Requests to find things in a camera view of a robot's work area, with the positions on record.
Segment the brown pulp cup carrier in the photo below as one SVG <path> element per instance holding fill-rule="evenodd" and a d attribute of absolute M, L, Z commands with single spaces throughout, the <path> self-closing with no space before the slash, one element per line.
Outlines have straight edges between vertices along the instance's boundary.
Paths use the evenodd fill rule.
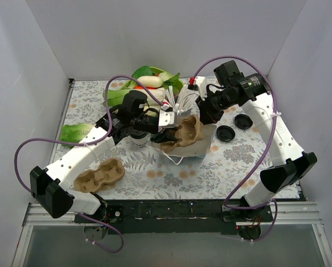
<path fill-rule="evenodd" d="M 96 170 L 82 172 L 74 181 L 76 191 L 96 193 L 105 185 L 113 185 L 125 175 L 122 162 L 117 158 L 110 158 L 102 162 Z"/>
<path fill-rule="evenodd" d="M 174 137 L 175 141 L 162 142 L 160 149 L 169 153 L 177 147 L 187 147 L 204 139 L 203 127 L 198 115 L 190 115 L 182 119 L 178 129 L 170 132 L 170 136 Z"/>

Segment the white paper bag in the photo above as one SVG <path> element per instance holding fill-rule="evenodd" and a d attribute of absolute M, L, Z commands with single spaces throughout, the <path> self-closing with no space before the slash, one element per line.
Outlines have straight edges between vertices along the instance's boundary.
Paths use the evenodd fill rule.
<path fill-rule="evenodd" d="M 202 140 L 196 141 L 194 144 L 187 147 L 177 147 L 171 152 L 164 152 L 160 148 L 160 144 L 153 142 L 151 143 L 151 147 L 155 151 L 166 156 L 175 165 L 179 165 L 185 157 L 197 157 L 203 159 L 210 150 L 216 128 L 217 126 L 214 124 L 205 125 L 202 130 L 202 133 L 204 134 Z"/>

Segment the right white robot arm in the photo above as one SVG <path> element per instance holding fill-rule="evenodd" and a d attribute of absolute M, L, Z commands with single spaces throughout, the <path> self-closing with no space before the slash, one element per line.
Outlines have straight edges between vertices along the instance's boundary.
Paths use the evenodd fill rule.
<path fill-rule="evenodd" d="M 246 177 L 230 192 L 224 201 L 229 205 L 232 195 L 252 176 L 266 155 L 270 155 L 272 167 L 261 171 L 260 181 L 245 194 L 239 206 L 240 216 L 252 221 L 260 214 L 260 208 L 286 187 L 303 178 L 317 163 L 313 152 L 307 153 L 295 141 L 277 110 L 277 99 L 266 75 L 244 58 L 227 56 L 228 62 L 214 69 L 219 83 L 217 91 L 210 85 L 199 88 L 196 100 L 203 124 L 218 122 L 224 111 L 239 106 L 258 129 L 266 147 L 255 166 Z"/>

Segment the white paper coffee cup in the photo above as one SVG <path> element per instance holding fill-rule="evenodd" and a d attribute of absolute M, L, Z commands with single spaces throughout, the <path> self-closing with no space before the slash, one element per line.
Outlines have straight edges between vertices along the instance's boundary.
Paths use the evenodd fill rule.
<path fill-rule="evenodd" d="M 145 147 L 149 141 L 149 134 L 146 132 L 130 135 L 131 141 L 137 147 Z"/>

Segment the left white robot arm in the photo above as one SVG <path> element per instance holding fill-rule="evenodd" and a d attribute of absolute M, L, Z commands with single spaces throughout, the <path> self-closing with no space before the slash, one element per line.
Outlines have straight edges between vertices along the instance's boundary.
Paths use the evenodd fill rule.
<path fill-rule="evenodd" d="M 131 90 L 122 104 L 111 107 L 87 135 L 59 160 L 30 172 L 31 195 L 51 215 L 82 212 L 96 223 L 106 217 L 103 199 L 92 193 L 72 190 L 74 180 L 100 155 L 113 148 L 132 130 L 158 134 L 177 124 L 177 111 L 162 103 L 155 116 L 145 110 L 147 96 Z"/>

